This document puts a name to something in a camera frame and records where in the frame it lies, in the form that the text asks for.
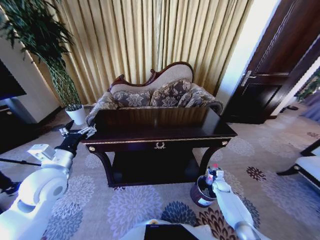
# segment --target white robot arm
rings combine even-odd
[[[218,205],[225,221],[235,230],[241,240],[269,240],[266,236],[254,228],[253,218],[241,201],[232,192],[229,184],[223,178],[224,172],[216,171],[217,178],[212,184]]]
[[[72,123],[60,130],[65,137],[60,146],[53,149],[47,144],[37,144],[28,150],[42,162],[42,169],[24,179],[18,197],[0,215],[1,239],[39,240],[43,236],[53,205],[67,190],[70,169],[80,140],[97,131],[93,126],[69,133]]]

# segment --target white wall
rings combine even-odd
[[[0,38],[0,59],[26,92],[17,99],[34,119],[40,122],[60,106],[53,92],[49,89],[43,76],[29,54],[23,60],[20,52],[22,45],[16,43],[14,49],[10,42]]]
[[[234,94],[280,0],[254,0],[221,81],[216,99],[224,109]]]
[[[311,67],[305,72],[305,74],[300,78],[300,80],[294,85],[291,91],[284,97],[282,102],[277,106],[277,108],[271,113],[271,116],[276,116],[280,113],[281,109],[290,104],[294,95],[299,91],[300,88],[308,81],[308,79],[315,73],[315,71],[320,67],[320,57],[315,60]]]

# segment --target tufted loveseat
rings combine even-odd
[[[143,84],[117,77],[86,116],[90,125],[99,110],[132,108],[210,107],[218,115],[223,105],[203,87],[193,83],[194,73],[187,62],[174,62],[160,72],[151,69],[151,77]]]

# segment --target wooden door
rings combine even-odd
[[[320,55],[320,0],[282,0],[223,117],[262,124]]]

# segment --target gold curtain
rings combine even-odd
[[[139,84],[150,69],[177,61],[190,63],[194,83],[215,93],[252,1],[51,0],[73,34],[64,59],[83,104],[121,74]]]

